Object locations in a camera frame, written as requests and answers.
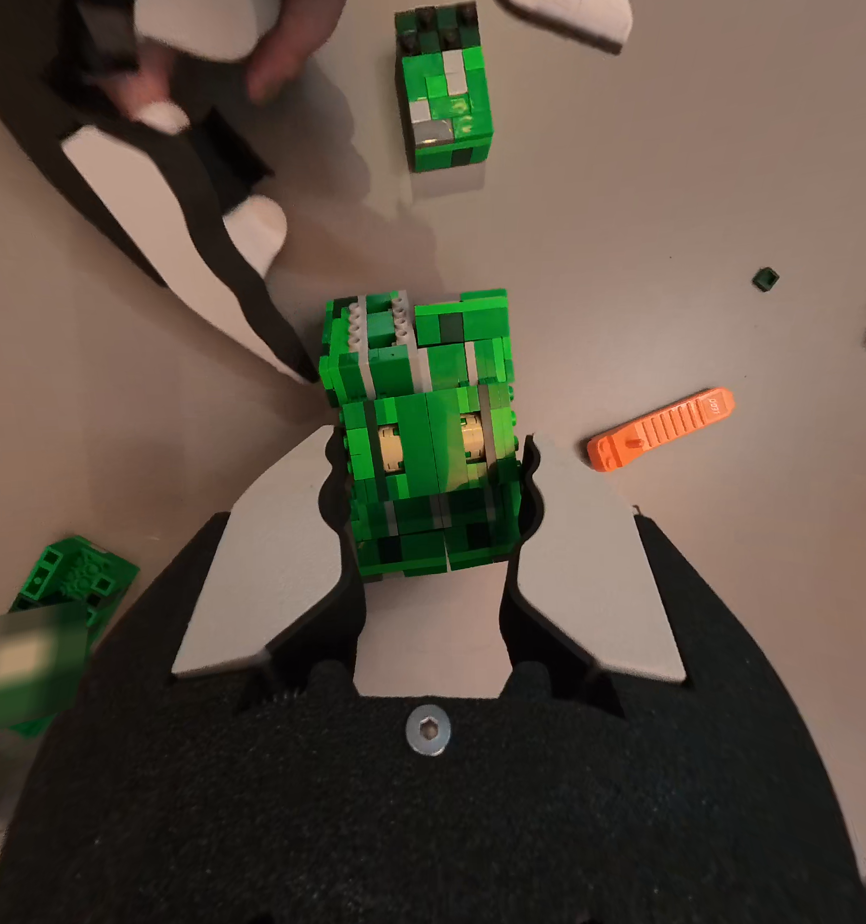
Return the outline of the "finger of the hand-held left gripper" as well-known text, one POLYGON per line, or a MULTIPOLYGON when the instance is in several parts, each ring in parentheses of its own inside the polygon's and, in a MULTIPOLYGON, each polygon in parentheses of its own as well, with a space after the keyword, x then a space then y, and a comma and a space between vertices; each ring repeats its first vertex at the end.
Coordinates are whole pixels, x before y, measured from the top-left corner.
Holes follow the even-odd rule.
POLYGON ((183 305, 278 372, 315 383, 316 367, 265 282, 287 230, 277 203, 247 195, 225 213, 189 131, 121 128, 83 126, 61 150, 183 305))
POLYGON ((619 55, 633 29, 629 1, 498 1, 513 16, 540 29, 619 55))

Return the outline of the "orange brick separator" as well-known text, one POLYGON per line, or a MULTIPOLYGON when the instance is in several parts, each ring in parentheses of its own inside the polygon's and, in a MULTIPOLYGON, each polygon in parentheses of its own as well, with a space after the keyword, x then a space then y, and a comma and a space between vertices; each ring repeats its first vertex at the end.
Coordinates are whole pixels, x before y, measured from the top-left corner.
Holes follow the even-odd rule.
POLYGON ((600 472, 624 468, 655 448, 726 421, 735 407, 735 398, 725 387, 698 392, 591 437, 586 442, 587 459, 600 472))

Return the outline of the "green lego base piece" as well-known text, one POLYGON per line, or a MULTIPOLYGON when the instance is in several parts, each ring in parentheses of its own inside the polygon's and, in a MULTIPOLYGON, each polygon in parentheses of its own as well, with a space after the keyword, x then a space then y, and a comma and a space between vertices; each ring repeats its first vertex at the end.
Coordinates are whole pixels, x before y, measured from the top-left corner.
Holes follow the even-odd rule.
POLYGON ((137 565, 84 537, 68 537, 42 551, 10 612, 84 603, 87 643, 94 651, 139 572, 137 565))

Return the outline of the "large green lego assembly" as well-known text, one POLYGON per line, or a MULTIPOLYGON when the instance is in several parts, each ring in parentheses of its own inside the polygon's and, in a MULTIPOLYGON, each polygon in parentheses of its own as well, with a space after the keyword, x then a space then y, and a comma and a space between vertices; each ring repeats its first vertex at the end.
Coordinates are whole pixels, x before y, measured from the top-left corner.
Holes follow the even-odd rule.
POLYGON ((519 539, 508 292, 325 305, 319 374, 347 454, 365 581, 505 561, 519 539))

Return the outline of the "small green lego cube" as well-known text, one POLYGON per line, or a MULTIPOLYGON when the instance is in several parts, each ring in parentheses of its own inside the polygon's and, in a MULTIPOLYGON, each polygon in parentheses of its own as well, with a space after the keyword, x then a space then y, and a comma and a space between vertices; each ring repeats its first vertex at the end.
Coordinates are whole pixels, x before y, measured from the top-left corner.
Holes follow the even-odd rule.
POLYGON ((398 11, 395 83, 416 175, 483 164, 494 138, 475 2, 398 11))

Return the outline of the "person's left hand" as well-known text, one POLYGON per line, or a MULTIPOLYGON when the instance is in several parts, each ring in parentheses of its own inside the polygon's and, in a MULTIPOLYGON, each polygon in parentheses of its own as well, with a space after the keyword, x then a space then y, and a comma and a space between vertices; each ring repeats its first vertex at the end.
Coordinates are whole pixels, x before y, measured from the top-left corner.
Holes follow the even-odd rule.
POLYGON ((329 40, 346 1, 282 1, 275 26, 254 49, 246 87, 254 103, 274 97, 329 40))

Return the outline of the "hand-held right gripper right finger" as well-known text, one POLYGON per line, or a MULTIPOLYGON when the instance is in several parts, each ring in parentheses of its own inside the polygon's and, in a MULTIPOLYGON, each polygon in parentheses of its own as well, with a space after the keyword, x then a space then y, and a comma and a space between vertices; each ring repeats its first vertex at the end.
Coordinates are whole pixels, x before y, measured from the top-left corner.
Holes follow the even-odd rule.
POLYGON ((688 676, 633 509, 540 433, 524 442, 499 630, 511 666, 541 664, 552 687, 688 676))

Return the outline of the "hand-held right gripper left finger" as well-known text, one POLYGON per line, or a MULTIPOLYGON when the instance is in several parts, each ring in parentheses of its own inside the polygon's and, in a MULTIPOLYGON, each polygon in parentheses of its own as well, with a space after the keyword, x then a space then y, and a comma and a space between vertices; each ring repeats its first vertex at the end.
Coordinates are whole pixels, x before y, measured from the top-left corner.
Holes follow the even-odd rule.
POLYGON ((348 457, 325 425, 233 505, 172 664, 178 677, 271 667, 304 683, 336 661, 353 678, 366 599, 349 531, 348 457))

